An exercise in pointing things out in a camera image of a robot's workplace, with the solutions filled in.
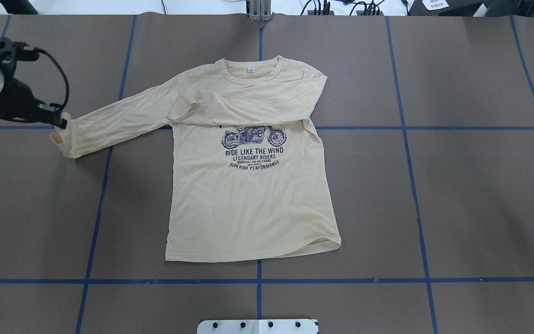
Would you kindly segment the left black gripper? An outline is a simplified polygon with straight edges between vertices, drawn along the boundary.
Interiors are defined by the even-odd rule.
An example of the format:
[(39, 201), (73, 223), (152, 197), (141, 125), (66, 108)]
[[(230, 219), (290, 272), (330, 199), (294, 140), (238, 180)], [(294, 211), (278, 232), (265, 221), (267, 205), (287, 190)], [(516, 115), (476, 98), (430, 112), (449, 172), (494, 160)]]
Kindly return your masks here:
[(67, 129), (69, 122), (57, 117), (57, 110), (36, 99), (30, 87), (16, 78), (7, 78), (4, 83), (0, 93), (0, 117), (23, 122), (54, 122), (60, 129)]

